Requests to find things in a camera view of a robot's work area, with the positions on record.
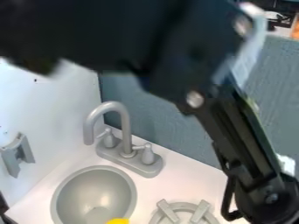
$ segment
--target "yellow toy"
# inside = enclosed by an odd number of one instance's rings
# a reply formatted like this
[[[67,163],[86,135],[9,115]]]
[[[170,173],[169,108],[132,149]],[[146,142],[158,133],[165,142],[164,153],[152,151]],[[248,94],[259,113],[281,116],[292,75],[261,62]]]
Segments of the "yellow toy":
[[[128,219],[113,219],[107,222],[107,224],[129,224]]]

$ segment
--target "gray wall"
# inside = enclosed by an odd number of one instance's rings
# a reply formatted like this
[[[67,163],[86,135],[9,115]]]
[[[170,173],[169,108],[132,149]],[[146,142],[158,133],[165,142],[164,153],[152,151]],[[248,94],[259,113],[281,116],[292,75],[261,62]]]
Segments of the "gray wall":
[[[128,107],[134,135],[219,167],[211,139],[195,118],[183,117],[171,103],[144,93],[133,76],[102,76],[101,91],[103,101],[119,101]],[[261,122],[276,151],[299,163],[298,42],[268,37],[246,91],[260,106]],[[115,114],[107,115],[106,123],[120,128]]]

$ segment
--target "faucet handle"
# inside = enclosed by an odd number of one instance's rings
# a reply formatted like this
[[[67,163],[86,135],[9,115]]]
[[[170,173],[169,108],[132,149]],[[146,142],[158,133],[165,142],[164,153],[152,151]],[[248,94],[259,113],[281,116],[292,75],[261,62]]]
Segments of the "faucet handle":
[[[96,138],[103,138],[103,143],[106,148],[114,148],[117,145],[117,139],[110,128],[105,128]]]
[[[151,143],[146,143],[144,145],[138,145],[132,147],[133,151],[143,150],[142,162],[145,165],[151,165],[155,162],[155,153],[151,148]]]

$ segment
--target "sink basin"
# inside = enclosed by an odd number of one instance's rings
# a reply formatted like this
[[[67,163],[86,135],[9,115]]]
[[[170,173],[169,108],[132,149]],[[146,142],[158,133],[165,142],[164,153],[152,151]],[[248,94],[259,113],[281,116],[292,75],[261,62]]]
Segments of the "sink basin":
[[[90,166],[65,179],[51,202],[55,224],[104,224],[128,218],[136,206],[136,187],[123,171]]]

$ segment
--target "faucet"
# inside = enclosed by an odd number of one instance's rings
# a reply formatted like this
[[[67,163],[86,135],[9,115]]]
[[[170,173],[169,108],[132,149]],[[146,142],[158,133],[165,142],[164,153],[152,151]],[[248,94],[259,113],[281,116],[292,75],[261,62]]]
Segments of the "faucet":
[[[125,158],[131,158],[136,154],[136,152],[132,150],[131,125],[129,122],[129,112],[121,103],[117,101],[104,102],[89,114],[89,116],[87,117],[87,119],[83,124],[84,144],[91,145],[94,143],[95,122],[101,116],[111,111],[119,113],[122,120],[123,152],[121,152],[121,155]]]
[[[118,144],[120,139],[117,139],[107,127],[97,136],[101,138],[101,142],[96,148],[96,154],[145,178],[154,178],[163,169],[163,159],[152,150],[151,143],[132,145],[129,112],[120,102],[103,102],[89,114],[83,123],[84,144],[94,143],[94,125],[101,116],[110,111],[117,112],[121,116],[122,144]]]

